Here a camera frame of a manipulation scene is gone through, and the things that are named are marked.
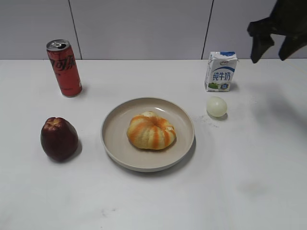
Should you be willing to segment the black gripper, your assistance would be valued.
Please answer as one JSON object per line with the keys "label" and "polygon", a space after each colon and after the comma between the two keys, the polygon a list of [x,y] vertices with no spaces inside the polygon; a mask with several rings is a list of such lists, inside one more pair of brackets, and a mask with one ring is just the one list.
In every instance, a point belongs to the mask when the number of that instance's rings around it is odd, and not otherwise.
{"label": "black gripper", "polygon": [[250,58],[254,64],[274,46],[270,34],[286,36],[279,50],[284,61],[307,45],[307,1],[278,0],[269,17],[250,22],[247,31],[253,37]]}

